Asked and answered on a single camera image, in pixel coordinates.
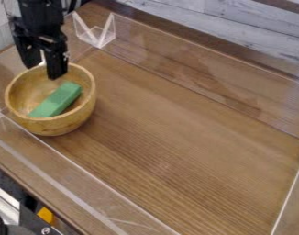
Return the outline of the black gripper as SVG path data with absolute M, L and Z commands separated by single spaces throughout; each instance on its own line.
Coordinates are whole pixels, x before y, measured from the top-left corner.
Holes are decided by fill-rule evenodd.
M 9 25 L 13 42 L 27 69 L 41 63 L 40 49 L 35 43 L 49 44 L 44 48 L 47 74 L 51 80 L 67 73 L 67 36 L 63 33 L 64 12 L 61 0 L 12 0 Z

